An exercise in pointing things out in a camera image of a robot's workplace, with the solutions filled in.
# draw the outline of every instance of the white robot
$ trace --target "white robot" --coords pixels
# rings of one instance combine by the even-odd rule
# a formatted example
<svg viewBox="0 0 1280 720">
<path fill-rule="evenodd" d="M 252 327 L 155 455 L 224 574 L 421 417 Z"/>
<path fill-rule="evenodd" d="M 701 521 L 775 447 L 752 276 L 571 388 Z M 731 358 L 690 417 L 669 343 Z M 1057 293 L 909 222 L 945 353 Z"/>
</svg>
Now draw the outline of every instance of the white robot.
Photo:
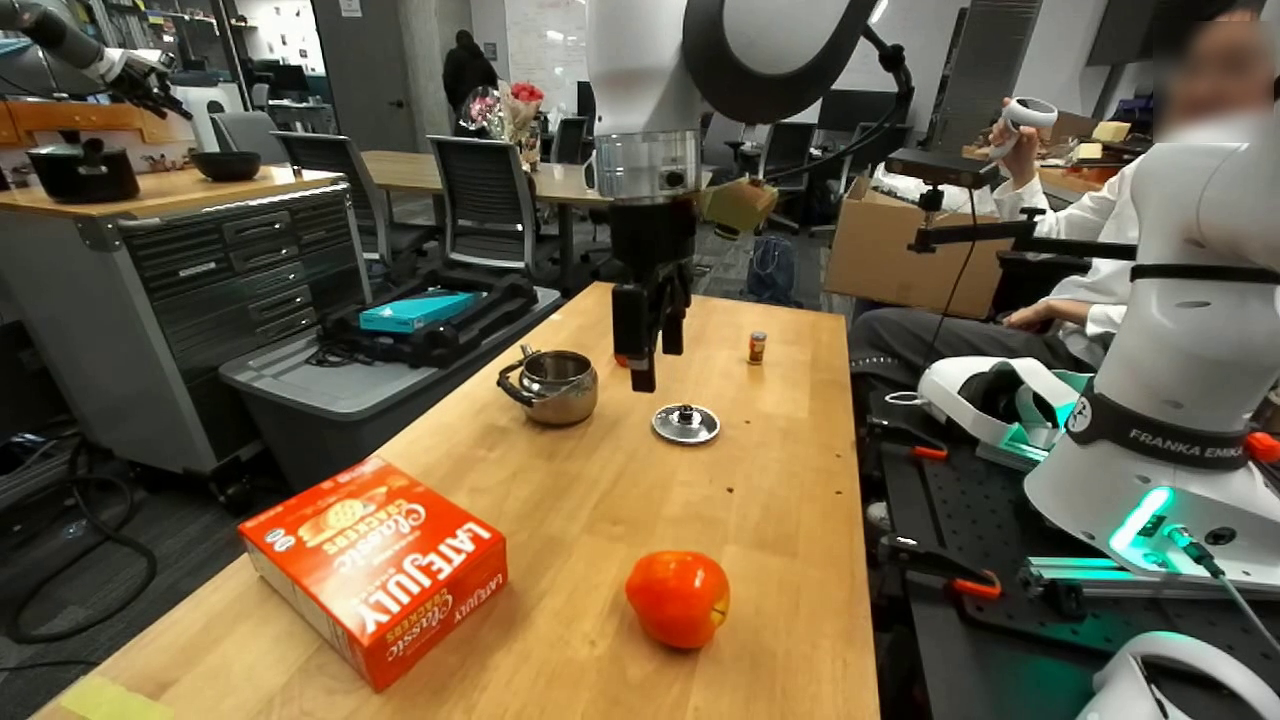
<svg viewBox="0 0 1280 720">
<path fill-rule="evenodd" d="M 758 32 L 775 3 L 597 0 L 601 38 L 635 38 L 597 49 L 602 131 L 696 128 L 701 96 L 749 125 L 782 122 L 833 88 L 846 32 L 874 9 L 805 3 L 786 29 Z M 713 71 L 739 77 L 726 88 L 762 106 L 726 96 Z M 1280 495 L 1242 451 L 1247 417 L 1280 375 L 1280 227 L 1269 222 L 1280 146 L 1158 146 L 1131 192 L 1145 233 L 1127 321 L 1075 431 L 1026 478 L 1026 502 L 1131 574 L 1213 581 L 1189 556 L 1213 549 L 1222 581 L 1280 587 Z"/>
<path fill-rule="evenodd" d="M 1280 146 L 1157 146 L 1131 192 L 1127 318 L 1025 491 L 1131 574 L 1213 581 L 1209 549 L 1222 581 L 1280 587 L 1280 495 L 1242 447 L 1280 379 Z"/>
</svg>

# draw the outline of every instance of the wire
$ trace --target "wire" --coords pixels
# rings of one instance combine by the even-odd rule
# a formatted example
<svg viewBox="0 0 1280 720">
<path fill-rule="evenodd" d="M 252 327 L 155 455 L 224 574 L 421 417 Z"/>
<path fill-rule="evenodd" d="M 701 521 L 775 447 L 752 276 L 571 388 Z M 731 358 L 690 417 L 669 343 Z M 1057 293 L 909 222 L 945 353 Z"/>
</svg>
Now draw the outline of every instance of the wire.
<svg viewBox="0 0 1280 720">
<path fill-rule="evenodd" d="M 795 168 L 771 168 L 767 180 L 771 180 L 771 185 L 782 185 L 782 180 L 808 176 L 808 174 L 816 174 L 816 168 L 827 168 L 827 163 L 836 163 L 836 161 L 842 161 L 842 156 L 850 156 L 850 154 L 858 154 L 858 148 L 873 148 L 873 146 L 874 146 L 881 138 L 886 138 L 893 128 L 897 128 L 897 112 L 883 117 L 883 122 L 873 125 L 873 128 L 854 128 L 854 138 L 850 138 L 842 148 L 836 148 L 836 154 L 827 154 L 827 156 L 820 156 L 820 161 L 808 161 L 808 163 L 795 163 Z"/>
<path fill-rule="evenodd" d="M 10 614 L 3 616 L 3 634 L 6 634 L 14 646 L 57 646 L 57 641 L 79 637 L 79 634 L 110 622 L 114 614 L 123 614 L 123 607 L 127 607 L 132 600 L 140 600 L 145 587 L 151 587 L 151 581 L 155 581 L 155 567 L 158 567 L 155 553 L 145 549 L 145 545 L 132 541 L 132 536 L 118 536 L 118 527 L 134 518 L 134 506 L 132 506 L 127 483 L 114 480 L 114 478 L 108 478 L 108 480 L 127 495 L 127 510 L 123 510 L 123 518 L 114 521 L 114 527 L 108 527 L 108 524 L 99 521 L 99 513 L 93 510 L 89 491 L 79 489 L 79 483 L 96 483 L 96 480 L 99 480 L 99 478 L 79 474 L 82 447 L 89 447 L 82 441 L 71 447 L 71 455 L 68 455 L 68 480 L 71 480 L 71 495 L 74 495 L 89 527 L 93 527 L 99 541 L 89 545 L 89 549 L 79 549 L 79 553 L 68 556 L 64 565 L 57 565 L 48 578 L 40 578 L 40 581 L 10 606 Z M 118 545 L 118 549 L 134 553 L 134 556 L 145 559 L 145 581 L 140 581 L 134 587 L 127 587 L 114 606 L 99 607 L 96 616 L 89 616 L 89 622 L 79 622 L 79 625 L 68 625 L 68 629 L 57 629 L 57 634 L 33 634 L 33 629 L 22 629 L 29 607 L 33 607 L 68 567 L 74 567 L 79 559 L 89 559 L 89 556 L 93 556 L 96 549 L 104 549 L 104 545 Z"/>
<path fill-rule="evenodd" d="M 33 666 L 0 666 L 0 673 L 51 673 L 51 667 L 93 667 L 96 660 L 33 660 Z"/>
<path fill-rule="evenodd" d="M 1227 595 L 1240 606 L 1240 614 L 1247 616 L 1247 625 L 1270 646 L 1270 651 L 1280 656 L 1280 641 L 1270 637 L 1270 629 L 1254 616 L 1254 607 L 1240 595 L 1240 587 L 1219 578 L 1219 586 L 1227 587 Z"/>
<path fill-rule="evenodd" d="M 1177 549 L 1201 565 L 1213 581 L 1222 586 L 1222 592 L 1237 600 L 1237 607 L 1247 616 L 1247 625 L 1269 641 L 1269 650 L 1280 656 L 1280 641 L 1270 629 L 1254 616 L 1254 607 L 1240 595 L 1240 587 L 1227 581 L 1227 574 L 1214 565 L 1213 549 L 1201 545 L 1192 533 L 1177 527 Z"/>
<path fill-rule="evenodd" d="M 966 245 L 963 261 L 960 261 L 960 270 L 955 270 L 955 276 L 951 276 L 946 301 L 945 301 L 945 310 L 936 314 L 932 336 L 929 336 L 929 343 L 925 343 L 925 361 L 929 361 L 929 363 L 932 363 L 936 340 L 945 336 L 945 323 L 946 323 L 946 314 L 951 314 L 955 293 L 960 293 L 960 283 L 963 283 L 963 274 L 966 274 L 973 251 L 977 251 L 977 240 Z"/>
</svg>

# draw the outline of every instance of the cardboard box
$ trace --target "cardboard box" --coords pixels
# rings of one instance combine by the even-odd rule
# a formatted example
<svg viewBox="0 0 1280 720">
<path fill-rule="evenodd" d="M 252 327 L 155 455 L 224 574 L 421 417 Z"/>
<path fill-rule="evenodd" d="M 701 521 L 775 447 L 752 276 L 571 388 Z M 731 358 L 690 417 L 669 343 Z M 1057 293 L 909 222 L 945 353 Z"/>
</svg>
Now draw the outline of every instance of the cardboard box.
<svg viewBox="0 0 1280 720">
<path fill-rule="evenodd" d="M 866 187 L 846 192 L 824 293 L 984 321 L 1000 283 L 1000 251 L 1010 240 L 945 245 L 918 257 L 909 247 L 918 224 L 917 205 Z M 973 218 L 940 213 L 932 224 L 973 224 Z"/>
<path fill-rule="evenodd" d="M 384 460 L 252 518 L 240 536 L 377 692 L 509 586 L 509 541 Z"/>
</svg>

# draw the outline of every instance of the wooden table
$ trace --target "wooden table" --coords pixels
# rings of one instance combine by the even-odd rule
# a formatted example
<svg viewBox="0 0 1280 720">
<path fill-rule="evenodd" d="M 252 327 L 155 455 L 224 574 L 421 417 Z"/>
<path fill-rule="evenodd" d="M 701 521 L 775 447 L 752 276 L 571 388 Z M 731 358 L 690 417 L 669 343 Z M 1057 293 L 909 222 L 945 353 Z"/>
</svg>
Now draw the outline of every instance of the wooden table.
<svg viewBox="0 0 1280 720">
<path fill-rule="evenodd" d="M 494 370 L 378 447 L 511 541 L 511 587 L 384 698 L 236 559 L 40 716 L 704 716 L 873 720 L 858 483 L 842 318 L 696 301 L 687 358 L 635 397 L 612 363 L 612 293 L 590 283 L 523 343 L 601 371 L 597 417 L 545 431 Z M 749 363 L 749 334 L 767 334 Z M 658 404 L 721 413 L 708 447 L 649 431 Z M 731 578 L 713 650 L 653 650 L 619 586 L 649 549 L 704 549 Z"/>
<path fill-rule="evenodd" d="M 1067 168 L 1039 163 L 1039 185 L 1045 185 L 1047 198 L 1058 198 L 1058 202 L 1075 205 L 1080 198 L 1105 187 L 1108 176 L 1086 176 L 1086 174 L 1067 174 Z"/>
<path fill-rule="evenodd" d="M 359 154 L 369 180 L 386 192 L 429 192 L 443 198 L 441 168 L 433 154 Z M 582 163 L 540 163 L 535 168 L 540 205 L 597 208 L 607 205 L 582 176 Z"/>
<path fill-rule="evenodd" d="M 148 174 L 134 180 L 140 198 L 118 205 L 58 205 L 40 187 L 0 192 L 3 213 L 40 213 L 40 218 L 74 218 L 74 222 L 108 222 L 108 218 L 180 218 L 215 205 L 240 205 L 259 198 L 285 198 L 324 185 L 345 185 L 340 174 L 291 174 L 285 163 L 264 163 L 255 180 L 243 185 L 212 185 L 194 168 L 184 174 Z"/>
</svg>

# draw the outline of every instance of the tomato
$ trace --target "tomato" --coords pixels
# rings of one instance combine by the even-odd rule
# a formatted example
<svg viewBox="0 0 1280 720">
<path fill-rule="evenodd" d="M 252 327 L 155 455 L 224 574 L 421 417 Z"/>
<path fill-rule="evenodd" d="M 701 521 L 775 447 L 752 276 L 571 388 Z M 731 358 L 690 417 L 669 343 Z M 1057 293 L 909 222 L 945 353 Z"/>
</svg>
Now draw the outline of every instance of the tomato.
<svg viewBox="0 0 1280 720">
<path fill-rule="evenodd" d="M 696 651 L 726 622 L 726 578 L 704 553 L 649 553 L 628 578 L 628 606 L 649 641 Z"/>
</svg>

